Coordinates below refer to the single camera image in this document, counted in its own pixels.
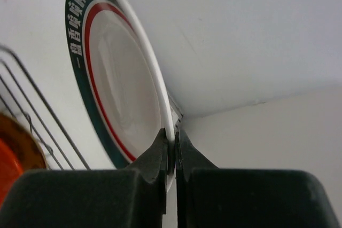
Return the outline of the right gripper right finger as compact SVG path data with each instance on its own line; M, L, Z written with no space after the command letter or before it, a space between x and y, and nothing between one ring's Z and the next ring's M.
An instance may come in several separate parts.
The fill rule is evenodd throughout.
M301 170L223 169L176 134L179 227L340 227L321 182Z

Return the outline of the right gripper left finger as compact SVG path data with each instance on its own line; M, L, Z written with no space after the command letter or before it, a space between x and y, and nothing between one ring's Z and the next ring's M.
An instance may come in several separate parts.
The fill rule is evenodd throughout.
M1 206L1 227L161 227L166 173L164 129L123 169L28 171Z

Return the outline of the yellow brown patterned plate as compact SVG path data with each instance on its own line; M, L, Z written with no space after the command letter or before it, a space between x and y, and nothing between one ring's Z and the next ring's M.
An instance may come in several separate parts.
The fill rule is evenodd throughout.
M43 150L32 134L16 119L1 113L1 139L15 154L24 171L47 169Z

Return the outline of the white green-rimmed plate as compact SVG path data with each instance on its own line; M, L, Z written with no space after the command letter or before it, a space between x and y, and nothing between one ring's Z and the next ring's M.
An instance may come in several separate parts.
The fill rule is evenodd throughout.
M128 0L65 0L65 29L83 103L113 165L130 165L160 130L173 146L179 115Z

